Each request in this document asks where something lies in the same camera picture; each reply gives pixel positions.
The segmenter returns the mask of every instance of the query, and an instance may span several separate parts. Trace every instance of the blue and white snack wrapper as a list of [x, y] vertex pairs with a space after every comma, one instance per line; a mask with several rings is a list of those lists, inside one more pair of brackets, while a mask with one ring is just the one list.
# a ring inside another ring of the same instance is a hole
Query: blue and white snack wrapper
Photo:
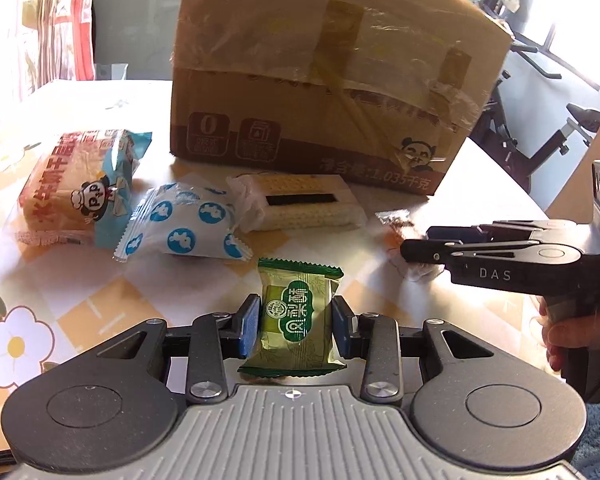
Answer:
[[249, 260], [251, 250], [234, 237], [235, 207], [224, 190], [166, 184], [146, 192], [114, 253], [158, 251], [183, 256]]

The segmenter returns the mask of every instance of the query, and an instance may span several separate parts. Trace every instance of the checkered pattern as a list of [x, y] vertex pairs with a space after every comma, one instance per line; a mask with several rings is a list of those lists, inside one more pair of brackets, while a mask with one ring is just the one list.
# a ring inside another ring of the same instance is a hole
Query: checkered pattern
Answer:
[[[135, 191], [175, 179], [223, 187], [226, 176], [240, 173], [174, 161], [167, 155], [168, 136], [154, 135]], [[5, 142], [16, 140], [6, 136], [0, 147]], [[273, 256], [340, 266], [345, 277], [338, 294], [355, 311], [381, 312], [410, 326], [442, 317], [545, 367], [544, 349], [534, 333], [537, 311], [530, 298], [452, 285], [447, 273], [433, 281], [405, 280], [388, 257], [391, 237], [383, 239], [372, 228], [251, 233], [242, 237], [254, 252], [250, 262], [153, 254], [119, 264], [110, 251], [92, 247], [19, 244], [3, 228], [12, 224], [7, 218], [38, 154], [37, 149], [30, 150], [0, 173], [0, 297], [7, 311], [26, 306], [51, 328], [51, 363], [64, 362], [147, 318], [163, 317], [178, 325], [207, 312], [235, 310], [247, 294], [261, 290], [257, 258]], [[371, 207], [379, 210], [377, 205]], [[13, 389], [0, 388], [0, 409]], [[5, 447], [0, 430], [0, 449]]]

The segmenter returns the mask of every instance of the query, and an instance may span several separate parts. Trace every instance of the floral tablecloth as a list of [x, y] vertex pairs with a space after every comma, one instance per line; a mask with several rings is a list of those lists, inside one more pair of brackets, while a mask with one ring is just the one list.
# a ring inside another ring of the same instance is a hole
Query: floral tablecloth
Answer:
[[[373, 212], [409, 208], [416, 228], [496, 219], [544, 218], [536, 204], [477, 146], [465, 142], [436, 196], [427, 198], [352, 186], [369, 222], [362, 229], [251, 233], [250, 262], [154, 254], [126, 264], [110, 251], [88, 246], [31, 247], [5, 230], [8, 216], [48, 136], [95, 128], [153, 131], [154, 142], [134, 177], [139, 194], [174, 180], [224, 186], [244, 170], [189, 164], [169, 154], [170, 82], [54, 82], [27, 98], [0, 122], [0, 410], [23, 382], [151, 317], [190, 324], [204, 313], [233, 311], [260, 292], [259, 256], [340, 266], [338, 293], [357, 312], [381, 312], [402, 325], [443, 317], [524, 360], [546, 368], [538, 343], [532, 298], [453, 285], [448, 272], [410, 281], [392, 237]], [[169, 386], [181, 391], [183, 366], [172, 367]], [[235, 365], [229, 364], [235, 377]], [[419, 384], [415, 363], [405, 364], [408, 388]], [[360, 381], [362, 366], [321, 378]], [[7, 444], [0, 430], [0, 449]]]

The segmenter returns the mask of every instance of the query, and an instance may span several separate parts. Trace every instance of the yellow flower center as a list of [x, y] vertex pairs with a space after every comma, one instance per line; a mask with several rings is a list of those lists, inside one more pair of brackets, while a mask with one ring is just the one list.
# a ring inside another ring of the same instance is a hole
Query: yellow flower center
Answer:
[[7, 352], [14, 359], [24, 354], [24, 339], [18, 336], [12, 337], [7, 344]]

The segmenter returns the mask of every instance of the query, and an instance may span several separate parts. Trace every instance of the bread package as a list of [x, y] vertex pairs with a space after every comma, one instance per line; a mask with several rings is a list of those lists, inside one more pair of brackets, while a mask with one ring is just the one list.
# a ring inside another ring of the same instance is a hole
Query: bread package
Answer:
[[132, 208], [131, 177], [151, 133], [67, 133], [40, 157], [18, 197], [26, 244], [93, 243], [115, 248]]

